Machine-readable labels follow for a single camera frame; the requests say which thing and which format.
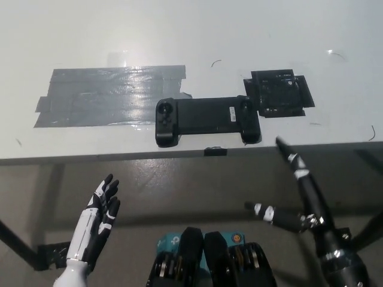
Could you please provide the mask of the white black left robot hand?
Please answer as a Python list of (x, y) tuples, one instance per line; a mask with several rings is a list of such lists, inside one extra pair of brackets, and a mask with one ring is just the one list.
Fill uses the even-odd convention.
[(119, 212), (118, 185), (119, 180), (109, 174), (91, 195), (77, 222), (66, 256), (67, 266), (79, 262), (93, 271)]

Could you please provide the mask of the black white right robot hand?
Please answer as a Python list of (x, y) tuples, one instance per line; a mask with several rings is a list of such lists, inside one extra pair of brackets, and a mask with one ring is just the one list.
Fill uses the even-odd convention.
[(284, 230), (294, 233), (309, 230), (314, 237), (322, 274), (329, 286), (371, 286), (364, 262), (351, 246), (351, 239), (344, 238), (342, 230), (336, 228), (327, 202), (300, 154), (279, 136), (275, 143), (298, 184), (304, 213), (292, 215), (280, 208), (251, 201), (244, 203), (245, 208)]

